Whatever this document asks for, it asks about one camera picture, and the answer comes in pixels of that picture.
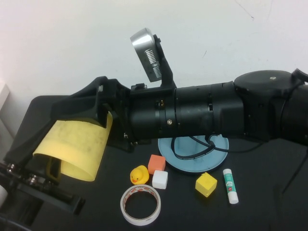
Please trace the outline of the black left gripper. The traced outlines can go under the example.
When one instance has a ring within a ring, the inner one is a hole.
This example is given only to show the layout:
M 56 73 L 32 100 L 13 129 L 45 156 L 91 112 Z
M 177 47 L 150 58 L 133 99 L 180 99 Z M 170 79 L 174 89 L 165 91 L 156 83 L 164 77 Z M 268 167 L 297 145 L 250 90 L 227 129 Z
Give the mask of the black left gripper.
M 21 191 L 62 210 L 78 215 L 86 200 L 68 193 L 57 185 L 60 183 L 60 160 L 48 161 L 48 178 L 23 173 L 17 166 L 25 166 L 33 152 L 53 126 L 50 106 L 29 106 L 13 144 L 0 164 L 0 179 L 8 182 L 11 191 Z

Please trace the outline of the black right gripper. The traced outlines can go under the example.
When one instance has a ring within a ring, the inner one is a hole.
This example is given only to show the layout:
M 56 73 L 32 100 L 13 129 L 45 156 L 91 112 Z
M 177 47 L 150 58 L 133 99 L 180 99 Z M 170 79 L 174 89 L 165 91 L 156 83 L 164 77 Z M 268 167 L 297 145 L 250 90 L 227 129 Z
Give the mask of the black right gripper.
M 89 122 L 106 128 L 108 110 L 100 100 L 103 83 L 106 80 L 107 77 L 97 77 L 82 90 L 55 102 L 51 107 L 51 118 L 54 121 Z M 117 79 L 109 79 L 108 90 L 111 94 L 108 97 L 108 104 L 118 117 L 113 119 L 107 146 L 133 152 L 134 147 L 124 136 L 125 133 L 133 134 L 128 117 L 130 89 L 120 84 Z

